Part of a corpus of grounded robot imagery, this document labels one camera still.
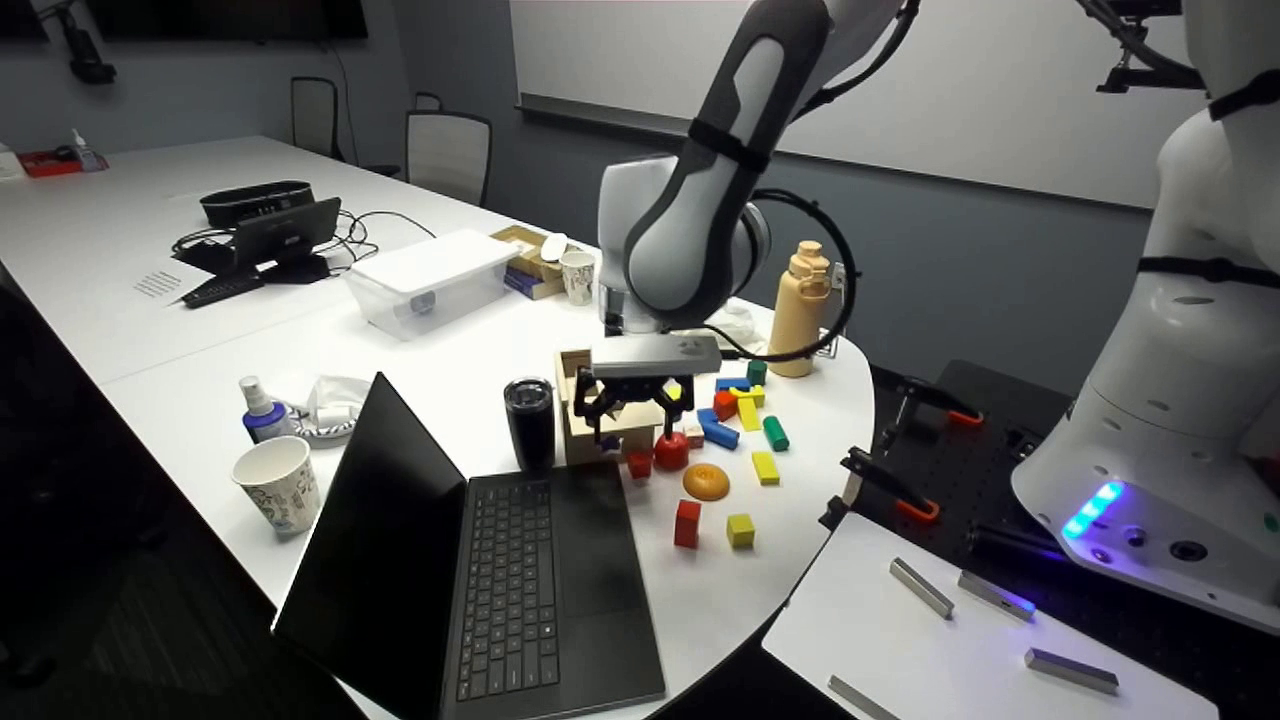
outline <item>wall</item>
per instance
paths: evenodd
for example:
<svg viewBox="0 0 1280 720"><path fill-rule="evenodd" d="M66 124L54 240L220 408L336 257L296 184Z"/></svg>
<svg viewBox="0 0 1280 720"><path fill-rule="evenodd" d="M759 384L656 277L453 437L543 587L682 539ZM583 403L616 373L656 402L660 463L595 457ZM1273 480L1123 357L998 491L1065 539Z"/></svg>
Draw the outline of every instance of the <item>wall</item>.
<svg viewBox="0 0 1280 720"><path fill-rule="evenodd" d="M370 39L308 44L105 44L111 87L73 81L61 44L0 49L0 144L48 147L81 127L105 154L264 134L290 139L290 77L350 77L344 157L403 157L409 81L394 0L364 0Z"/></svg>
<svg viewBox="0 0 1280 720"><path fill-rule="evenodd" d="M605 164L673 154L665 135L521 118L510 0L400 0L409 81L497 124L492 206L595 238ZM935 381L949 361L1077 394L1110 341L1149 216L978 184L776 159L763 184L815 196L863 262L852 341L874 366ZM782 262L813 229L782 229L749 289L772 304Z"/></svg>

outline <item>plastic bottle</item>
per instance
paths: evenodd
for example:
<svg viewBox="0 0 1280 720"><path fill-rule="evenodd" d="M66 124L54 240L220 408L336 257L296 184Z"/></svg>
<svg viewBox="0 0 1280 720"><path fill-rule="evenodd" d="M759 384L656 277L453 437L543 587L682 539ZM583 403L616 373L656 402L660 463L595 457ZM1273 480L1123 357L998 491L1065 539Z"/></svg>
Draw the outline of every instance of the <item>plastic bottle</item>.
<svg viewBox="0 0 1280 720"><path fill-rule="evenodd" d="M264 394L264 384L255 376L241 381L245 394L245 431L262 443L268 437L296 437L296 420L290 413L290 403L280 403L278 395Z"/></svg>
<svg viewBox="0 0 1280 720"><path fill-rule="evenodd" d="M833 262L822 240L801 240L790 272L776 279L767 357L813 345L833 300ZM776 376L808 376L813 361L767 366Z"/></svg>

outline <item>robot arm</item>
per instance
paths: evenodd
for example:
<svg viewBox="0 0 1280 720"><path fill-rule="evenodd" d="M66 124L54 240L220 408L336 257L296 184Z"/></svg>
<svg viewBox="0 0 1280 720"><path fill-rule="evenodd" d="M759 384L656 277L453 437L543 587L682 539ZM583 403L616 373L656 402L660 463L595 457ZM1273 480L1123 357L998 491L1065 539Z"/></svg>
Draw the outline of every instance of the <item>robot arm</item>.
<svg viewBox="0 0 1280 720"><path fill-rule="evenodd" d="M601 233L601 250L621 250L628 300L660 330L705 323L732 296L732 233L782 134L826 81L883 37L898 12L902 0L749 9L667 184L635 225Z"/></svg>

